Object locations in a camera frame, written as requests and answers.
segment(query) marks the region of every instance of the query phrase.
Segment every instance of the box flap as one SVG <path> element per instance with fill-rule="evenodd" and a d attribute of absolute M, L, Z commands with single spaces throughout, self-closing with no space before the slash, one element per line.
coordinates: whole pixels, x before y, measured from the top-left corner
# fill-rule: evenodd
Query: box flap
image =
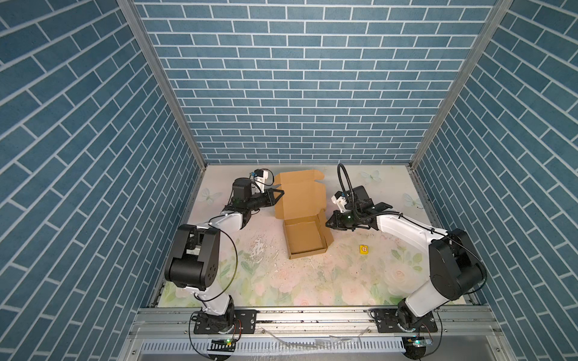
<path fill-rule="evenodd" d="M 275 184 L 280 184 L 278 189 L 284 190 L 285 195 L 275 205 L 275 217 L 293 219 L 317 215 L 324 210 L 325 184 L 316 182 L 324 177 L 315 169 L 277 174 Z"/>

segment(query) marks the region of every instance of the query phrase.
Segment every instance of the brick wall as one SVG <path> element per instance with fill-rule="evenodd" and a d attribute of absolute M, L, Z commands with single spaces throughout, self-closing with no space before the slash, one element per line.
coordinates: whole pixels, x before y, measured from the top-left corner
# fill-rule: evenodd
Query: brick wall
<path fill-rule="evenodd" d="M 576 360 L 578 2 L 514 0 L 419 165 L 518 359 Z"/>
<path fill-rule="evenodd" d="M 495 0 L 138 0 L 211 163 L 407 163 Z"/>
<path fill-rule="evenodd" d="M 0 2 L 0 359 L 116 357 L 197 174 L 116 1 Z"/>

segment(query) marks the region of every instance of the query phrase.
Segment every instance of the metal corner post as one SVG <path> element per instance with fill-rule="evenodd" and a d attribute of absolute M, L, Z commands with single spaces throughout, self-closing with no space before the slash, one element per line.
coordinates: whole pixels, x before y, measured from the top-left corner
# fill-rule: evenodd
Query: metal corner post
<path fill-rule="evenodd" d="M 455 101 L 458 99 L 458 95 L 464 88 L 466 81 L 468 81 L 470 74 L 472 74 L 478 60 L 480 60 L 484 50 L 490 43 L 490 40 L 498 29 L 502 19 L 506 16 L 506 12 L 510 8 L 512 2 L 513 0 L 496 0 L 496 4 L 488 14 L 480 34 L 473 42 L 472 48 L 470 49 L 468 56 L 466 56 L 457 77 L 451 84 L 450 89 L 447 91 L 447 95 L 444 100 L 442 100 L 438 112 L 433 117 L 431 125 L 428 130 L 425 131 L 424 138 L 418 146 L 417 151 L 414 153 L 412 160 L 409 162 L 412 169 L 416 169 L 418 164 L 421 162 L 421 159 L 424 157 L 429 145 L 434 140 L 439 128 L 441 128 L 449 114 L 451 107 L 454 106 Z"/>
<path fill-rule="evenodd" d="M 195 142 L 191 128 L 189 127 L 187 119 L 183 113 L 183 109 L 180 107 L 169 79 L 166 77 L 166 73 L 162 68 L 161 61 L 159 60 L 156 51 L 154 50 L 153 43 L 150 41 L 134 0 L 117 0 L 117 2 L 124 17 L 127 19 L 128 26 L 135 36 L 136 42 L 139 44 L 140 49 L 143 52 L 144 58 L 153 72 L 155 79 L 157 79 L 158 86 L 160 87 L 162 94 L 165 96 L 166 103 L 171 108 L 175 120 L 179 125 L 193 156 L 199 163 L 201 170 L 205 170 L 207 165 L 205 159 Z"/>

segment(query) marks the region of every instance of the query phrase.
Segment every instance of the black mounting plate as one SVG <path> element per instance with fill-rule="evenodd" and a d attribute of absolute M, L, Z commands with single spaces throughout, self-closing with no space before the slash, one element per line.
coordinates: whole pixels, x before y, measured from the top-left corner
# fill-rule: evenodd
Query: black mounting plate
<path fill-rule="evenodd" d="M 374 317 L 375 324 L 377 326 L 377 331 L 379 333 L 396 333 L 405 332 L 398 325 L 398 319 L 395 313 L 397 308 L 373 308 L 372 316 Z M 423 323 L 421 324 L 422 332 L 437 332 L 438 326 L 435 323 L 434 314 L 429 312 L 424 316 Z"/>
<path fill-rule="evenodd" d="M 241 326 L 244 334 L 255 333 L 255 322 L 257 321 L 257 310 L 235 310 L 235 321 L 238 326 L 237 320 L 241 321 Z M 201 317 L 197 318 L 194 328 L 195 334 L 220 334 L 207 326 L 207 322 Z"/>

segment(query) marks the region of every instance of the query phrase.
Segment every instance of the cardboard box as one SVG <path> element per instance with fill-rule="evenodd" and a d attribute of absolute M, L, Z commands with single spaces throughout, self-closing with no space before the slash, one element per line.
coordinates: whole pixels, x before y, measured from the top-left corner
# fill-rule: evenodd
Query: cardboard box
<path fill-rule="evenodd" d="M 275 175 L 275 184 L 285 194 L 275 205 L 275 217 L 283 219 L 289 259 L 325 253 L 333 235 L 325 227 L 325 176 L 318 170 L 300 170 Z"/>

